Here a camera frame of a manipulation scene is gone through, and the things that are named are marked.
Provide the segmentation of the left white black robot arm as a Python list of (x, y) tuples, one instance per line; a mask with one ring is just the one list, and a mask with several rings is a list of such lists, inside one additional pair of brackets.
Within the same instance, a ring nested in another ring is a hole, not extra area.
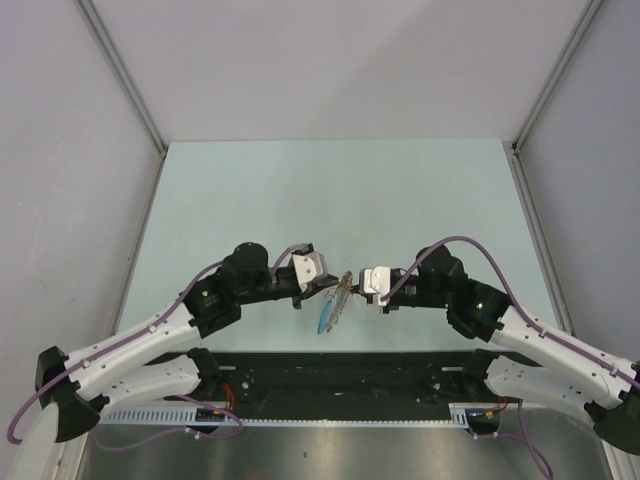
[(242, 243), (197, 274), (168, 307), (143, 324), (69, 353), (57, 346), (42, 351), (36, 398), (43, 408), (57, 408), (55, 442), (89, 432), (102, 415), (128, 400), (190, 393), (202, 400), (214, 397), (221, 376), (206, 350), (192, 348), (178, 357), (175, 367), (162, 366), (157, 358), (235, 323), (244, 305), (289, 299), (300, 309), (303, 301), (338, 282), (310, 244), (289, 248), (270, 266), (262, 245)]

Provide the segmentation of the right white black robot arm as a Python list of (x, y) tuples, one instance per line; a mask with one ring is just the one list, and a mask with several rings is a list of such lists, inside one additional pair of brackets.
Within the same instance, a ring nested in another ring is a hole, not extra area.
[(491, 394), (532, 402), (591, 428), (611, 446), (639, 452), (639, 365), (593, 347), (528, 312), (509, 286), (472, 279), (443, 243), (422, 249), (407, 270), (373, 267), (359, 274), (359, 292), (388, 313), (401, 307), (442, 308), (468, 339), (515, 352), (475, 351), (461, 376), (473, 401)]

